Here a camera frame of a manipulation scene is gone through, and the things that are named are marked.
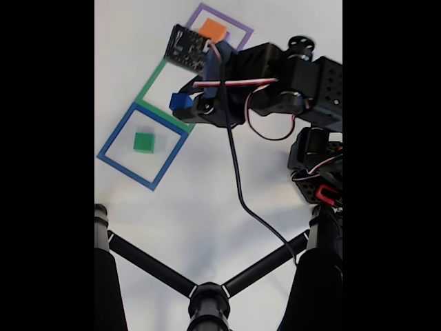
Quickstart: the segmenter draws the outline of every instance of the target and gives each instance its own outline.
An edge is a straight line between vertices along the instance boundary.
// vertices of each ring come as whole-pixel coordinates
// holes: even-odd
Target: white table surface
[[[95,0],[95,156],[161,60],[172,26],[185,24],[199,0]],[[316,42],[314,58],[342,63],[342,0],[207,0],[254,29],[245,48],[286,48],[298,34]],[[289,129],[287,115],[259,118],[271,137]],[[307,229],[311,206],[289,180],[291,144],[265,141],[247,126],[234,129],[248,206],[287,240]],[[241,208],[226,130],[197,125],[154,192],[106,163],[95,162],[95,202],[110,229],[195,283],[222,284],[281,242]],[[130,331],[186,330],[188,299],[116,255]],[[235,331],[276,330],[294,277],[292,262],[231,299]]]

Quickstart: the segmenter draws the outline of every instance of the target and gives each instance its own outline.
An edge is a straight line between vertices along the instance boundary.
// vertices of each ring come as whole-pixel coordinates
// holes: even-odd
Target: robotic arm
[[[271,43],[240,52],[225,41],[216,47],[226,63],[231,127],[244,124],[250,108],[260,116],[292,114],[310,122],[291,147],[292,181],[307,202],[342,207],[342,143],[329,141],[329,134],[343,132],[343,66],[326,57],[312,61],[315,45],[304,36],[292,37],[285,51]],[[227,127],[220,70],[210,50],[204,71],[172,95],[170,109],[177,119]]]

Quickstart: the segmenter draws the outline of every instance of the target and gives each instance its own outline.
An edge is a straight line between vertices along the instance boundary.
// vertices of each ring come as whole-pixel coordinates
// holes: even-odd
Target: tripod
[[[286,246],[283,245],[222,285],[215,283],[196,285],[117,234],[107,230],[107,210],[104,206],[96,204],[94,216],[95,330],[127,330],[116,264],[110,250],[190,299],[190,323],[187,331],[229,331],[227,321],[230,313],[229,299],[292,258]],[[306,282],[309,282],[311,277],[326,277],[320,282],[329,282],[329,279],[332,279],[334,283],[335,280],[338,283],[341,279],[341,241],[338,238],[342,238],[342,233],[340,235],[340,229],[335,227],[334,220],[331,221],[330,217],[334,217],[332,208],[323,205],[316,206],[310,222],[311,230],[306,230],[289,241],[289,245],[296,254],[307,249],[313,254],[306,252],[304,256],[317,255],[319,252],[320,258],[326,261],[324,270],[317,270],[316,260],[303,259],[304,256],[302,256],[300,262],[305,261],[303,263],[305,274],[310,273],[308,270],[311,270],[311,268],[307,269],[309,260],[314,264],[314,274],[303,277]],[[332,277],[325,276],[328,272],[332,274]],[[338,284],[335,287],[334,283],[325,287],[337,288],[337,295],[340,295]],[[298,286],[302,290],[295,293],[297,301],[311,296],[307,285],[300,283]],[[329,296],[335,299],[335,295],[331,293]],[[301,310],[301,307],[297,309],[299,314],[304,316],[305,313]]]

